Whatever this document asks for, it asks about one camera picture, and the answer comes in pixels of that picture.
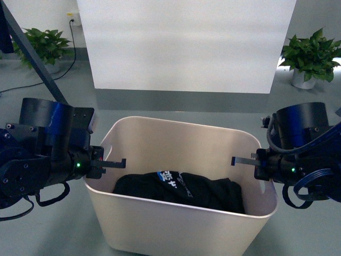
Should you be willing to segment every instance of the black cable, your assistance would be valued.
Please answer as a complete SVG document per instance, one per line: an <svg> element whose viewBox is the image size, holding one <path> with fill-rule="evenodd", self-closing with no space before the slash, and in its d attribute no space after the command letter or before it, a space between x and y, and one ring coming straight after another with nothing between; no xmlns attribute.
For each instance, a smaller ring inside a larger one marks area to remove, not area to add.
<svg viewBox="0 0 341 256"><path fill-rule="evenodd" d="M2 217L2 218L0 218L0 221L15 220L15 219L21 218L21 217L29 214L34 208L34 203L28 198L27 195L24 195L23 198L26 201L28 201L29 203L31 203L31 208L28 209L27 211L23 212L23 213L18 214L18 215L14 215L14 216L10 216L10 217Z"/></svg>
<svg viewBox="0 0 341 256"><path fill-rule="evenodd" d="M286 202L287 205L289 205L289 206L291 206L291 207L293 207L293 208L295 208L295 209L307 209L309 206L312 205L313 201L305 201L305 202L304 202L302 205L300 205L300 206L295 205L295 204L291 201L291 199L290 199L290 197L289 197L289 192L288 192L288 190L289 190L289 185L284 184L283 190L282 190L282 196L283 196L283 199L284 199L284 201Z"/></svg>
<svg viewBox="0 0 341 256"><path fill-rule="evenodd" d="M70 69L73 67L73 65L75 64L76 62L76 47L75 47L75 40L74 40L74 33L72 31L72 26L71 26L71 22L73 20L70 20L69 21L69 27L70 27L70 31L71 31L71 36L72 36L72 43L74 45L74 61L72 62L71 66L68 68L68 70L66 70L66 72L61 75L60 77L57 77L54 79L54 81L58 80L58 79L61 79L63 76L65 76L67 74L67 72L70 71ZM0 91L0 95L1 93L3 92L8 92L8 91L12 91L12 90L16 90L16 89L22 89L22 88L29 88L29 87L34 87L34 86L37 86L37 85L41 85L41 84L44 84L43 82L40 82L40 83L37 83L37 84L32 84L32 85L26 85L26 86L21 86L21 87L15 87L15 88L10 88L10 89L6 89L6 90L3 90L3 91Z"/></svg>
<svg viewBox="0 0 341 256"><path fill-rule="evenodd" d="M271 131L273 129L273 124L274 124L274 117L272 116L270 118L269 126L268 126L267 131L266 131L266 138L267 138L267 141L270 145L270 148L272 148L277 153L280 153L283 155L296 155L296 154L304 153L308 150L311 150L311 149L321 145L322 143L327 142L328 140L332 139L333 137L339 135L340 131L341 131L341 122L340 122L340 123L334 125L332 128L330 128L324 134L318 136L316 139L310 141L309 143L307 143L301 147L294 148L294 149L282 149L282 148L277 147L273 143L273 141L271 140Z"/></svg>
<svg viewBox="0 0 341 256"><path fill-rule="evenodd" d="M37 204L41 207L45 207L45 206L49 206L51 204L54 204L54 203L59 202L60 200L64 199L70 193L70 186L66 182L62 182L61 184L64 185L64 192L54 199L50 199L50 200L41 202L40 201L40 193L36 193L35 196L36 196Z"/></svg>
<svg viewBox="0 0 341 256"><path fill-rule="evenodd" d="M299 199L304 200L304 201L327 200L329 199L329 197L323 194L313 192L313 193L309 193L308 195L302 195L302 194L299 194L299 191L301 188L306 187L307 185L309 185L309 183L315 181L316 179L324 177L324 176L331 176L331 175L334 175L331 169L316 170L308 174L307 176L303 177L302 179L300 179L300 181L296 183L294 186L294 192Z"/></svg>

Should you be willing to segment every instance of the wall outlet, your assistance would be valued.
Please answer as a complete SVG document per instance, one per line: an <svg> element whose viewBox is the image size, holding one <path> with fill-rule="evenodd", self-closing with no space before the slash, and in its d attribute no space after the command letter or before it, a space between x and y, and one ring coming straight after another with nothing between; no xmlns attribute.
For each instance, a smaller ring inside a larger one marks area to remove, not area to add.
<svg viewBox="0 0 341 256"><path fill-rule="evenodd" d="M73 20L71 22L72 26L80 26L80 25L82 25L82 22L80 21L79 12L67 12L66 16L68 18L68 22L70 22L70 20Z"/></svg>

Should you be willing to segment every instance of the gray floor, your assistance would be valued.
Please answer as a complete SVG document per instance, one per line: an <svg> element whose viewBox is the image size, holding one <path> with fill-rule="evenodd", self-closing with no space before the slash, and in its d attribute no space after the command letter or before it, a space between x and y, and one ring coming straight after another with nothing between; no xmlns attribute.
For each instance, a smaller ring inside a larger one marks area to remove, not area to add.
<svg viewBox="0 0 341 256"><path fill-rule="evenodd" d="M62 62L65 70L70 62ZM87 61L78 61L74 68L57 81L60 90L72 106L93 107L98 125L92 135L92 144L98 145L115 121L126 116L146 116L190 123L240 129L259 139L268 147L265 130L260 128L262 116L278 109L312 101L326 103L330 124L340 118L334 112L341 107L341 72L335 72L330 83L319 82L309 91L290 85L291 72L277 70L265 113L196 113L166 111L124 111L98 108L98 99ZM22 68L16 60L0 61L0 90L39 82L32 70ZM53 100L44 85L3 93L0 97L0 127L6 122L17 122L24 97ZM70 182L71 193L63 201L41 208L37 206L28 216L0 224L1 255L135 255L110 248L102 235L90 198L81 180ZM341 255L339 213L341 204L334 201L315 202L307 210L295 210L281 198L281 185L275 185L279 208L258 234L244 256L251 255ZM45 188L42 200L61 192L61 187ZM1 211L0 216L25 209L20 202Z"/></svg>

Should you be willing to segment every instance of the bin rim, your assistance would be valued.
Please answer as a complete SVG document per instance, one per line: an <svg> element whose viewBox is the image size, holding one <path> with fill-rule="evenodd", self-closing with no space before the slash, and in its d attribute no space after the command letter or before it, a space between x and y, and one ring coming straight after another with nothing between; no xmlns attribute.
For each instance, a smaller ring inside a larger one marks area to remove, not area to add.
<svg viewBox="0 0 341 256"><path fill-rule="evenodd" d="M244 134L247 134L248 136L254 138L259 147L261 148L261 143L260 141L253 136L251 133L248 133L246 131L242 131L242 130L238 130L238 129L233 129L233 128L227 128L227 127L221 127L221 126L213 126L213 125L207 125L207 124L195 124L195 123L189 123L189 122L183 122L183 121L175 121L175 120L168 120L168 119L161 119L161 118L155 118L155 117L145 117L145 116L126 116L123 117L119 120L117 120L113 126L110 128L110 130L107 132L107 134L105 135L105 137L102 139L100 144L103 144L103 142L105 141L105 139L109 136L110 132L114 129L114 127L121 121L126 120L126 119L131 119L131 118L140 118L140 119L150 119L150 120L155 120L155 121L165 121L165 122L171 122L171 123L180 123L180 124L189 124L189 125L194 125L194 126L203 126L203 127L209 127L209 128L215 128L215 129L219 129L219 130L230 130L230 131L238 131Z"/></svg>

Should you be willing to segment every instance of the white plastic bin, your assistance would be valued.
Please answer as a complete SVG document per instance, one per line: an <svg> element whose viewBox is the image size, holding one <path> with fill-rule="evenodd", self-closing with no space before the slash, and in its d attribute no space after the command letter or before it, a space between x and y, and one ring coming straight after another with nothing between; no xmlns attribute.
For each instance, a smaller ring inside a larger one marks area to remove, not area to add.
<svg viewBox="0 0 341 256"><path fill-rule="evenodd" d="M102 146L106 160L127 159L125 169L85 179L105 240L115 249L155 256L242 255L277 209L272 182L256 180L253 166L231 166L232 156L250 157L260 147L249 133L127 117L114 124ZM111 193L125 174L160 170L230 178L242 187L246 214Z"/></svg>

